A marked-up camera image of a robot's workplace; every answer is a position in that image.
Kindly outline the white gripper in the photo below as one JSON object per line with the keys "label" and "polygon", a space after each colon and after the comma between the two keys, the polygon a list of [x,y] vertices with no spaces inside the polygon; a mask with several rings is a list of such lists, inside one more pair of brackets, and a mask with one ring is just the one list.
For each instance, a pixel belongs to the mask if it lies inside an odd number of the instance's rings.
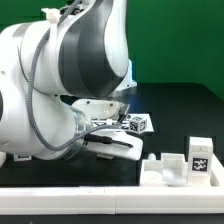
{"label": "white gripper", "polygon": [[143,141],[118,130],[99,130],[84,137],[83,145],[92,152],[137,161],[141,157]]}

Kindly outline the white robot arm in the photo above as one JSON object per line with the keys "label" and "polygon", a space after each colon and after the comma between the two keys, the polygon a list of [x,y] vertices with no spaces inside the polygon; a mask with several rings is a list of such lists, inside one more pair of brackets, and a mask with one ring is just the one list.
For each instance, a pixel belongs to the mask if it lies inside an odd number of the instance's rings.
{"label": "white robot arm", "polygon": [[0,32],[1,152],[140,158],[142,140],[121,127],[127,105],[108,99],[128,73],[126,8],[127,0],[74,0]]}

